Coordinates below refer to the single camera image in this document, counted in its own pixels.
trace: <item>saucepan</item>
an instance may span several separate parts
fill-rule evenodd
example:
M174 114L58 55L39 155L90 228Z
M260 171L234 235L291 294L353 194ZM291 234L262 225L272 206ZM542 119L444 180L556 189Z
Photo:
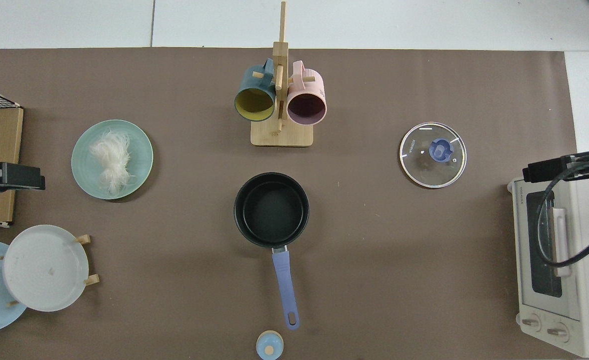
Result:
M234 201L234 221L251 243L272 249L272 262L281 294L285 325L299 328L299 312L290 272L287 245L308 224L310 205L303 187L278 172L260 173L248 180Z

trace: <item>wooden mug tree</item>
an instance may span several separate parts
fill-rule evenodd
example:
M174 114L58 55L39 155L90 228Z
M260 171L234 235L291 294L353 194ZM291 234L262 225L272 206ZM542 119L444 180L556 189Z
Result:
M250 142L254 146L288 146L300 147L313 145L313 126L299 125L288 118L286 100L288 99L288 43L286 39L286 2L281 2L281 21L279 41L272 44L272 60L274 61L274 112L264 121L253 121L250 124ZM263 74L254 72L253 76L262 78ZM314 77L304 77L304 82L313 82Z

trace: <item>white plate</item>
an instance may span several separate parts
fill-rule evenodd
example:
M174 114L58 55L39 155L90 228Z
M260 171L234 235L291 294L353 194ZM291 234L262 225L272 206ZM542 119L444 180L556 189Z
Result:
M37 225L11 242L3 260L3 280L21 304L40 312L64 309L84 292L88 257L61 227Z

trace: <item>oven door handle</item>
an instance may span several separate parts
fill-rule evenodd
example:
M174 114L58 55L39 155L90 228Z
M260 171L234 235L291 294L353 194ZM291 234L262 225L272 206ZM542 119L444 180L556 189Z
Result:
M552 254L556 263L564 262L568 256L568 231L566 228L566 209L562 207L551 207L548 215L552 219L550 237L552 238ZM554 268L554 275L568 277L572 274L570 266Z

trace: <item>mug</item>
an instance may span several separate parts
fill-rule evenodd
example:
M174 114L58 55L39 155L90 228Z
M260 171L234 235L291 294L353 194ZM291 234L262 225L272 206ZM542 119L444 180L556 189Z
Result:
M253 73L260 73L263 77L255 77ZM234 108L249 121L264 121L275 111L275 84L272 78L275 65L271 58L265 64L251 66L243 74L237 96L234 98Z
M304 81L312 76L314 81ZM315 125L326 116L324 79L317 71L304 68L303 61L292 64L292 84L285 107L288 118L299 125Z

